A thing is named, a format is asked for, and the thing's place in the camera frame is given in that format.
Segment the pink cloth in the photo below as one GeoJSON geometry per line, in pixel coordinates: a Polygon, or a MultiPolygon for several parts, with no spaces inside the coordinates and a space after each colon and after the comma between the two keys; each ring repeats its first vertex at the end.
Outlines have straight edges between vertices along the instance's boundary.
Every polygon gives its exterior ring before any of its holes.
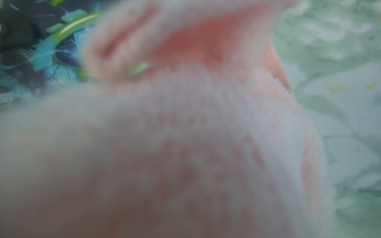
{"type": "Polygon", "coordinates": [[[96,83],[1,113],[3,238],[332,238],[326,155],[271,35],[297,1],[121,1],[96,83]]]}

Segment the white book with galaxy cover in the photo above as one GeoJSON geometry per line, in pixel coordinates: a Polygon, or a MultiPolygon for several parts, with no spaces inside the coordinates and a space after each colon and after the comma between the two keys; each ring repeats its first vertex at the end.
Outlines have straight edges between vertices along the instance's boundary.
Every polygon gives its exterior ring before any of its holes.
{"type": "Polygon", "coordinates": [[[26,46],[1,51],[1,106],[34,99],[45,92],[92,81],[81,67],[88,31],[111,1],[1,1],[1,18],[32,23],[26,46]]]}

